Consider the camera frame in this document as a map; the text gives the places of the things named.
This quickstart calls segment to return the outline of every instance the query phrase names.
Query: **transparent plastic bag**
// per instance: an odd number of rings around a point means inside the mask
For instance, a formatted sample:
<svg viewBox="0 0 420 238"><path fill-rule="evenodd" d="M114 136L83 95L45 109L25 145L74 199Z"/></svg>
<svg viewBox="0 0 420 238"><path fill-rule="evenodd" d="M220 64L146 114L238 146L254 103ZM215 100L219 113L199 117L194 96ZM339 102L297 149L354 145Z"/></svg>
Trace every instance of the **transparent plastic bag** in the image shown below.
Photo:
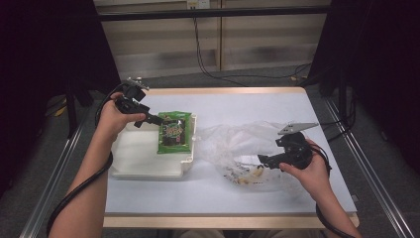
<svg viewBox="0 0 420 238"><path fill-rule="evenodd" d="M258 155L284 153L275 140L281 137L277 133L285 126L287 124L258 121L198 129L195 155L215 165L223 177L235 184L299 193L301 185L296 178L281 180L281 170L265 168L258 159Z"/></svg>

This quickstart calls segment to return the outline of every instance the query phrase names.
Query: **wooden table edge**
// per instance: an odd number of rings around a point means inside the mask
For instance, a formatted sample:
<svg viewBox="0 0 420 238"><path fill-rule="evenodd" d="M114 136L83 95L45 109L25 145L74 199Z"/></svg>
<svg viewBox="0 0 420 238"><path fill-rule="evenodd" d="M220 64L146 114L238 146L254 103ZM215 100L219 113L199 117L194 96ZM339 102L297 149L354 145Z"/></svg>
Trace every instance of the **wooden table edge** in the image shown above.
<svg viewBox="0 0 420 238"><path fill-rule="evenodd" d="M358 227L355 213L349 213ZM155 229L324 229L314 215L284 216L146 216L106 214L104 227L108 228L155 228Z"/></svg>
<svg viewBox="0 0 420 238"><path fill-rule="evenodd" d="M146 95L168 94L226 94L226 93L305 93L302 87L197 87L197 88L152 88Z"/></svg>

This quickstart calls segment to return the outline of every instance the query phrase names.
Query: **food in plastic bag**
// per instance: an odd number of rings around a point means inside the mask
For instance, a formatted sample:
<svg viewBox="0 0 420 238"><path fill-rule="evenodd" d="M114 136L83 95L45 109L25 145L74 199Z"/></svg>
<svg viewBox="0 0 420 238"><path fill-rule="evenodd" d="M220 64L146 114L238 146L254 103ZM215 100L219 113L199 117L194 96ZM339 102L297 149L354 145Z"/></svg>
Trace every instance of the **food in plastic bag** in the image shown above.
<svg viewBox="0 0 420 238"><path fill-rule="evenodd" d="M191 153L189 112L161 112L158 117L163 119L159 128L158 154Z"/></svg>
<svg viewBox="0 0 420 238"><path fill-rule="evenodd" d="M277 133L287 124L265 121L241 126L218 125L197 130L195 156L215 165L223 177L235 184L246 186L300 190L296 178L281 181L281 170L265 168L258 155L284 153L275 140Z"/></svg>

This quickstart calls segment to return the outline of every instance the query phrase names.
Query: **table surface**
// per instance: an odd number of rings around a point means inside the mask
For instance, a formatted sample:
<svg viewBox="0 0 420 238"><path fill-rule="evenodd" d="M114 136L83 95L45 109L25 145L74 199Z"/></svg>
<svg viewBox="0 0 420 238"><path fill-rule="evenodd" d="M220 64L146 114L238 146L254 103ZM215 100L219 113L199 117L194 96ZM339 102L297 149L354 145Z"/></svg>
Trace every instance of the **table surface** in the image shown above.
<svg viewBox="0 0 420 238"><path fill-rule="evenodd" d="M189 111L197 130L256 121L318 122L303 88L172 88L147 92L151 113ZM322 129L305 131L327 153L331 184L352 221L356 208ZM175 180L116 179L109 176L104 227L284 229L323 228L306 191L255 190L232 184L200 158Z"/></svg>

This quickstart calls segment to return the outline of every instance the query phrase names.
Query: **person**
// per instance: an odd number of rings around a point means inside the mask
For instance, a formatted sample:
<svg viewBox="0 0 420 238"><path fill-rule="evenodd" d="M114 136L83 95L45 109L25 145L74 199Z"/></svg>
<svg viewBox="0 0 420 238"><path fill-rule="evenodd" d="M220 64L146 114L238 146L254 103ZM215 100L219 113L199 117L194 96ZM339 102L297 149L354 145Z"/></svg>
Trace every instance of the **person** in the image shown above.
<svg viewBox="0 0 420 238"><path fill-rule="evenodd" d="M82 164L68 189L74 190L78 185L98 172L107 162L111 147L118 134L127 123L144 121L146 115L123 114L115 105L114 100L122 93L114 93L103 106L96 131L93 134ZM280 168L290 173L303 185L317 202L325 218L336 228L354 237L362 237L350 220L329 183L323 159L314 154L311 164L305 170L299 170L288 164L280 164ZM101 237L106 204L108 174L104 173L78 196L76 196L57 216L52 225L49 237ZM223 235L220 231L207 231L211 236ZM188 237L188 231L177 232L179 237ZM263 235L253 234L255 237L291 237L276 236L281 232L265 231ZM328 237L336 237L329 232Z"/></svg>

